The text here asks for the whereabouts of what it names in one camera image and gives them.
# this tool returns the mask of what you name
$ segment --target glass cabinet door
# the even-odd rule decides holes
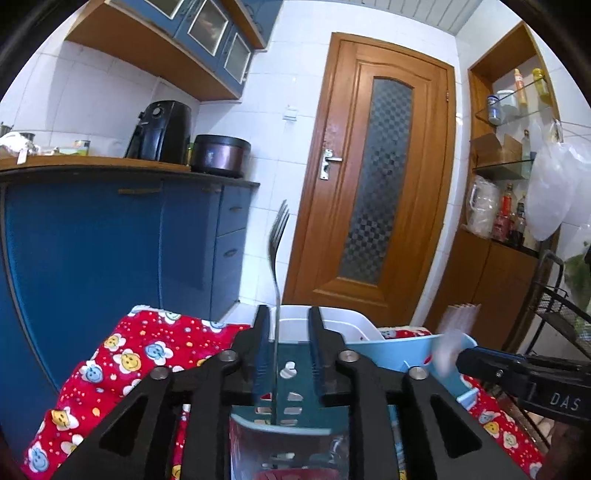
[[[246,73],[252,60],[253,48],[237,26],[233,26],[224,45],[217,77],[238,95],[242,94]]]
[[[164,30],[171,37],[177,32],[181,22],[194,0],[118,0],[134,13]]]
[[[230,30],[230,16],[214,0],[196,2],[178,30],[176,39],[215,71]]]
[[[230,48],[224,62],[224,69],[238,82],[242,83],[252,51],[238,32],[230,35]]]

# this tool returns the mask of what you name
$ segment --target silver door handle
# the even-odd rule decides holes
[[[320,156],[320,179],[329,179],[330,161],[342,162],[343,159],[334,156],[334,152],[330,148],[325,148]]]

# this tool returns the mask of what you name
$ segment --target jar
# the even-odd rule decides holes
[[[488,122],[491,125],[498,127],[503,123],[499,98],[496,95],[489,95],[486,97],[486,101],[488,103]]]

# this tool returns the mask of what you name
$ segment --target white tiled wall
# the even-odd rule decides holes
[[[138,114],[155,100],[199,102],[178,88],[92,48],[64,41],[74,13],[29,59],[0,102],[0,121],[35,133],[41,146],[90,140],[90,154],[122,157]]]
[[[240,292],[244,303],[275,303],[265,239],[281,201],[287,199],[292,215],[277,267],[281,290],[284,286],[332,32],[385,40],[443,60],[455,67],[456,89],[460,90],[453,36],[406,17],[356,5],[285,1],[268,52],[257,53],[253,59],[242,102],[204,103],[197,117],[198,133],[241,137],[252,144],[246,176],[260,182],[261,187],[255,193],[246,232]],[[296,122],[282,119],[288,105],[298,109]],[[457,108],[461,125],[460,95]],[[422,323],[423,313],[426,314],[433,301],[449,254],[450,239],[457,228],[466,178],[466,167],[459,161],[461,135],[459,129],[446,224],[415,316],[416,323]]]

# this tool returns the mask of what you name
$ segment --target wooden cabinet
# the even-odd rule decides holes
[[[103,51],[198,100],[233,100],[283,0],[90,0],[66,39]]]
[[[480,346],[501,349],[517,320],[536,263],[534,257],[460,228],[425,327],[436,331],[448,305],[480,304],[471,336]]]

